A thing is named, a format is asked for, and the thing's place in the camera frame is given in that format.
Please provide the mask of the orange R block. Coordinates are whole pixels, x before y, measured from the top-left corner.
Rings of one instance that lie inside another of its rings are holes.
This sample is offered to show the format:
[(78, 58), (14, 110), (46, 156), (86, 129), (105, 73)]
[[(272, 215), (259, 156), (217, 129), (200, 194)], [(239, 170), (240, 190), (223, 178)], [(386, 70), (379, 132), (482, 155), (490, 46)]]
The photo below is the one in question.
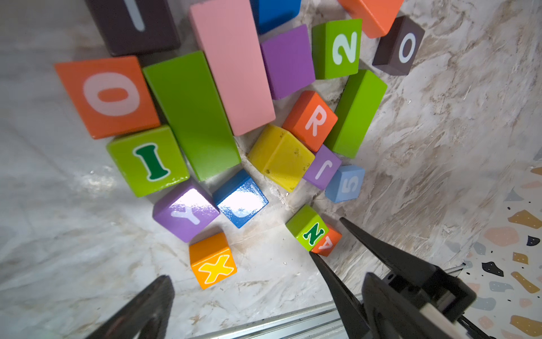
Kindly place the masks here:
[(310, 151), (318, 152), (337, 121), (337, 115), (316, 91), (305, 90), (282, 128), (291, 132)]

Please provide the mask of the plain yellow block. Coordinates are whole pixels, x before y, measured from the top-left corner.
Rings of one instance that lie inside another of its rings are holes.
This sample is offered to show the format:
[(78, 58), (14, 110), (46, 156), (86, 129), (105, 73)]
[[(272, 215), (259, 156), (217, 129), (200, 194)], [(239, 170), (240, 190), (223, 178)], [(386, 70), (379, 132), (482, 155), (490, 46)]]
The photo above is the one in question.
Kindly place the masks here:
[(316, 156), (291, 132), (268, 124), (247, 158), (261, 174), (292, 193)]

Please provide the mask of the purple J block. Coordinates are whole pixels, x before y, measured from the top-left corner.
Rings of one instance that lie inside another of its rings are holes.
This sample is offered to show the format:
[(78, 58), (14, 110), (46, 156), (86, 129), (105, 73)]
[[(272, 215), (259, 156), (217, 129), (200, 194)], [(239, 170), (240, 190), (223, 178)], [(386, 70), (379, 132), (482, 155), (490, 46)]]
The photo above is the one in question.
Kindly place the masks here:
[(340, 158), (325, 145), (322, 145), (315, 153), (315, 160), (303, 178), (320, 190), (325, 190), (341, 165)]

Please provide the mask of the long orange block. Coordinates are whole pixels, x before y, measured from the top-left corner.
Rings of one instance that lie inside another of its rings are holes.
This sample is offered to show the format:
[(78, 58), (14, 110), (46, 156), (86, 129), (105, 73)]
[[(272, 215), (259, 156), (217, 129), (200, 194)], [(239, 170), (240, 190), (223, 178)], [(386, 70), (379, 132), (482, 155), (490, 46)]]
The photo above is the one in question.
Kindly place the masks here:
[(353, 19), (363, 21), (362, 30), (371, 39), (387, 35), (403, 0), (338, 0)]

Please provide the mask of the blue 9 block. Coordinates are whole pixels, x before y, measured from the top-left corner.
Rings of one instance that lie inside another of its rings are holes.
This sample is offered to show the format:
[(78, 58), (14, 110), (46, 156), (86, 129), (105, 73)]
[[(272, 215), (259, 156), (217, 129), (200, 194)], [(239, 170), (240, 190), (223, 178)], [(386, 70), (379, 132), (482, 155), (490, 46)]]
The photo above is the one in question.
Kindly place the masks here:
[(269, 201), (254, 179), (241, 169), (213, 193), (213, 201), (238, 229), (256, 216)]

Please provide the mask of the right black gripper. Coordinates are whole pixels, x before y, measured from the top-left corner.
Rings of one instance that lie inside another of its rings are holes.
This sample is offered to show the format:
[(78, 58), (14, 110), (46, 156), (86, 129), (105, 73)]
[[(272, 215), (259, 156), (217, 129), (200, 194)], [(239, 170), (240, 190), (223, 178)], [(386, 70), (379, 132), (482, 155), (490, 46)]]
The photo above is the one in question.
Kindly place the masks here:
[[(421, 309), (432, 304), (452, 325), (459, 323), (469, 338), (487, 338), (478, 326), (471, 323), (464, 311), (477, 298), (476, 293), (459, 278), (440, 267), (383, 242), (345, 217), (340, 222), (389, 269), (388, 285), (406, 300)], [(338, 278), (326, 262), (309, 252), (333, 297), (337, 311), (349, 338), (365, 338), (371, 332), (364, 305)]]

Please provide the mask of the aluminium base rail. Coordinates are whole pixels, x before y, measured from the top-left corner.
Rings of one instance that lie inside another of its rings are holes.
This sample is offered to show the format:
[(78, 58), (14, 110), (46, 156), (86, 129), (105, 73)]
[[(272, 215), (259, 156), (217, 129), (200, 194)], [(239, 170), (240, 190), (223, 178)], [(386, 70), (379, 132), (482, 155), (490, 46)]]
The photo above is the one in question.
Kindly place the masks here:
[(333, 301), (235, 326), (200, 338), (347, 338)]

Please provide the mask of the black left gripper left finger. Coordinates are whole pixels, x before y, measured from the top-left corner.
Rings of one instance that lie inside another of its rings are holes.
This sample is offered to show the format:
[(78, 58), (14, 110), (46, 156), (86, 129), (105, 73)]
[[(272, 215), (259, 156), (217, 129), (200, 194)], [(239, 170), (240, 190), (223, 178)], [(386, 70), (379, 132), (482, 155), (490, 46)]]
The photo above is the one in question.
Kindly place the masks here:
[(89, 338), (164, 338), (174, 301), (168, 275), (161, 275)]

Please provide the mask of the plain purple block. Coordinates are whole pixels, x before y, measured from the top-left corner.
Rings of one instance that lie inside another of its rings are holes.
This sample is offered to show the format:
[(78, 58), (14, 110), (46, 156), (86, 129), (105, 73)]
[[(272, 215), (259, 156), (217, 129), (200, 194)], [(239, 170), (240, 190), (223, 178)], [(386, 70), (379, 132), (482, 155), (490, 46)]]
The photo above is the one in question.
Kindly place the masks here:
[(261, 52), (273, 100), (281, 100), (316, 80), (306, 25), (261, 43)]

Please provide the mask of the green I block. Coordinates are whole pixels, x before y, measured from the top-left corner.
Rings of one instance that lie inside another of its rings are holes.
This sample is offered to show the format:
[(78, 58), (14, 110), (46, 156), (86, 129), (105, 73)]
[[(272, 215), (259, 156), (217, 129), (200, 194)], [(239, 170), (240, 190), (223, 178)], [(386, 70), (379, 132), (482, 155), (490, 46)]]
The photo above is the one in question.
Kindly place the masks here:
[(168, 125), (118, 137), (107, 144), (107, 151), (137, 197), (175, 186), (191, 176)]

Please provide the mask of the light blue 5 block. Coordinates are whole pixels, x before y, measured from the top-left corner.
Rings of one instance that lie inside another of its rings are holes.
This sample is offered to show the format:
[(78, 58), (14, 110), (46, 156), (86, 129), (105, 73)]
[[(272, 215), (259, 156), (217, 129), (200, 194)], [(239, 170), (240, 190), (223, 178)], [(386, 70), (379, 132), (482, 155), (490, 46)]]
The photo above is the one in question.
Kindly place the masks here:
[(356, 165), (343, 165), (325, 189), (325, 196), (334, 203), (355, 200), (359, 197), (366, 171)]

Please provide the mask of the orange X block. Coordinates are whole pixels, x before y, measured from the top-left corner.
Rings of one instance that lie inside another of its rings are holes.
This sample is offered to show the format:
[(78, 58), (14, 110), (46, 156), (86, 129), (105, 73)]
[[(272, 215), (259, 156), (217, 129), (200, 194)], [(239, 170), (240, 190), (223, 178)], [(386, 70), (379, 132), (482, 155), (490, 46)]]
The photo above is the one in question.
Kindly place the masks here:
[(227, 237), (223, 232), (189, 246), (192, 271), (203, 290), (237, 272)]

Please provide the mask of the dark brown I block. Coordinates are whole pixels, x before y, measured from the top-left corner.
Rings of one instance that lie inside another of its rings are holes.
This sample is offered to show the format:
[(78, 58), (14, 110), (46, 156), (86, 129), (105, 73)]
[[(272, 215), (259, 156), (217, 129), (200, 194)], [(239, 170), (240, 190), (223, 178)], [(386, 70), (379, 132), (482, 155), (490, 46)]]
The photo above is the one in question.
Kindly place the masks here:
[(177, 49), (179, 34), (165, 0), (86, 0), (113, 57)]

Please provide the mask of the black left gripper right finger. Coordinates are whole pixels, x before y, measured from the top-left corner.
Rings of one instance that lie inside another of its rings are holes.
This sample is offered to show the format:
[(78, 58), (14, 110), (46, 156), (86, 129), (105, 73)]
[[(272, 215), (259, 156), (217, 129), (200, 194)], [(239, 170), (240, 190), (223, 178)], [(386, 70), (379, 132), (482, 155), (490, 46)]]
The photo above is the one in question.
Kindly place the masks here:
[(451, 323), (430, 303), (417, 309), (373, 273), (362, 287), (368, 324), (375, 338), (449, 338)]

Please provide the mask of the orange A block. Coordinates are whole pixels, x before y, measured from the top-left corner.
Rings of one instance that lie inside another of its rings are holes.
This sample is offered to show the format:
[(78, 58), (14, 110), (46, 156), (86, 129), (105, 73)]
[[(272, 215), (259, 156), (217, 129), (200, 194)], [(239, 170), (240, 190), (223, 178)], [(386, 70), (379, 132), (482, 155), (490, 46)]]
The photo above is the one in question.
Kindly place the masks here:
[(327, 227), (327, 234), (311, 250), (313, 253), (319, 254), (324, 257), (328, 257), (332, 253), (333, 249), (342, 238), (342, 234), (336, 229), (334, 229), (334, 227), (330, 225), (327, 225)]

